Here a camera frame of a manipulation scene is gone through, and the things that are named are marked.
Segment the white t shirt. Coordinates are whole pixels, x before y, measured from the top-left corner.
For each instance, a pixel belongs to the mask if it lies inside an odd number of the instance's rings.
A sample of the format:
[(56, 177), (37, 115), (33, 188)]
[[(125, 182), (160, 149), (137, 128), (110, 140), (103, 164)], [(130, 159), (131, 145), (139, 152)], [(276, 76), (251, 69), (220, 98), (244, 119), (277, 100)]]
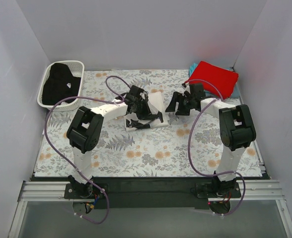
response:
[[(163, 123), (160, 123), (159, 120), (156, 120), (155, 122), (150, 123), (150, 128), (165, 127), (169, 125), (168, 115), (167, 113), (164, 112), (164, 103), (163, 103), (163, 97), (162, 97), (161, 92), (148, 94), (148, 106), (152, 114), (157, 114), (158, 111), (161, 111), (163, 114), (163, 120), (164, 120)], [(148, 124), (147, 121), (142, 121), (141, 119), (138, 119), (135, 113), (125, 115), (124, 120), (125, 120), (126, 131), (137, 130), (135, 128), (131, 128), (131, 120), (138, 120), (140, 123)]]

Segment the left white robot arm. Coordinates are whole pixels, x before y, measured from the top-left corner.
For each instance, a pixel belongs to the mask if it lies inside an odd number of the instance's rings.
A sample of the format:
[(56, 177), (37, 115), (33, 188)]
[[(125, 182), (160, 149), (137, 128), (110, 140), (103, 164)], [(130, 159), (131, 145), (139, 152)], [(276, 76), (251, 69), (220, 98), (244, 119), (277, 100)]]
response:
[(87, 180), (92, 178), (91, 151), (98, 144), (102, 126), (118, 117), (124, 117), (126, 131), (168, 125), (161, 93), (147, 93), (135, 85), (109, 104), (90, 109), (80, 107), (68, 128), (67, 138), (78, 169), (68, 180), (72, 190), (81, 198), (88, 198), (93, 193), (93, 187)]

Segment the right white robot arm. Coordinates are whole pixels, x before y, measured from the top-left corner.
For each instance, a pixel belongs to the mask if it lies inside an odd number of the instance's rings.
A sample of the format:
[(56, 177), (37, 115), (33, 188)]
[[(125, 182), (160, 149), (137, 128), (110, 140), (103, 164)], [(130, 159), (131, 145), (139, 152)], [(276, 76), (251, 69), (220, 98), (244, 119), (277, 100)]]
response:
[(206, 96), (201, 83), (183, 84), (184, 92), (174, 92), (166, 108), (167, 113), (188, 116), (191, 110), (199, 114), (209, 114), (219, 120), (220, 139), (223, 150), (220, 164), (212, 175), (210, 182), (200, 185), (197, 191), (207, 197), (229, 195), (238, 188), (236, 177), (240, 159), (251, 142), (256, 139), (256, 130), (249, 107), (245, 104), (231, 105), (221, 99)]

